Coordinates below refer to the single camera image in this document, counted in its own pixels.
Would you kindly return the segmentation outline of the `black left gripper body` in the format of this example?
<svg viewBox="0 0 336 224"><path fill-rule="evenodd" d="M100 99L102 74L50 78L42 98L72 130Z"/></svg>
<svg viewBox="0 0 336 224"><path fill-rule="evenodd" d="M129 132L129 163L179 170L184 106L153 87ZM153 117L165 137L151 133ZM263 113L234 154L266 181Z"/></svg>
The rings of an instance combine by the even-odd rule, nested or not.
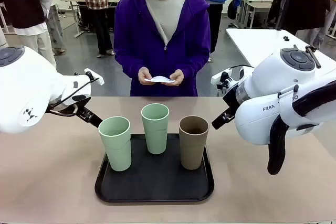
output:
<svg viewBox="0 0 336 224"><path fill-rule="evenodd" d="M85 106L77 105L76 116L80 119L91 119L91 111Z"/></svg>

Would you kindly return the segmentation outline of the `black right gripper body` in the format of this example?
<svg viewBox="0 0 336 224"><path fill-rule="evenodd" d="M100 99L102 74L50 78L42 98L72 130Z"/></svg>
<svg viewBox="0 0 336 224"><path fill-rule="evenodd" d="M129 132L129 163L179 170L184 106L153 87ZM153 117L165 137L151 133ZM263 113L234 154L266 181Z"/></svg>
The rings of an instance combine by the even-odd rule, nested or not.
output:
<svg viewBox="0 0 336 224"><path fill-rule="evenodd" d="M223 96L224 102L229 106L230 109L234 111L236 111L238 107L240 106L236 98L236 90L237 90L237 87L232 87Z"/></svg>

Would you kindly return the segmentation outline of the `person's left hand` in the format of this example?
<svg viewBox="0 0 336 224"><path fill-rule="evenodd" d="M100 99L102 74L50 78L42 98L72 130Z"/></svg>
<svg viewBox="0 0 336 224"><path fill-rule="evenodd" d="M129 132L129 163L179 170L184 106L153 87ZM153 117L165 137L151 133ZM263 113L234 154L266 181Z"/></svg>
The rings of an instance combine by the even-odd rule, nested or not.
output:
<svg viewBox="0 0 336 224"><path fill-rule="evenodd" d="M170 75L170 79L174 81L170 83L170 85L179 86L184 80L184 73L182 70L177 69L173 74Z"/></svg>

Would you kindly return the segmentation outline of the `person's right hand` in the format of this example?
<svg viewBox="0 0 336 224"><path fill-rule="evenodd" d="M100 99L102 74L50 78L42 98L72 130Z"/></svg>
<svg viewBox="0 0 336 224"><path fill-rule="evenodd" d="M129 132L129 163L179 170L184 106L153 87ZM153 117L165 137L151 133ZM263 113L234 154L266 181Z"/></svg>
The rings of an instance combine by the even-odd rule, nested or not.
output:
<svg viewBox="0 0 336 224"><path fill-rule="evenodd" d="M138 79L139 79L139 82L144 86L152 86L152 85L156 84L156 82L148 81L148 80L152 79L152 76L151 76L148 68L146 68L146 67L142 67L142 68L139 69Z"/></svg>

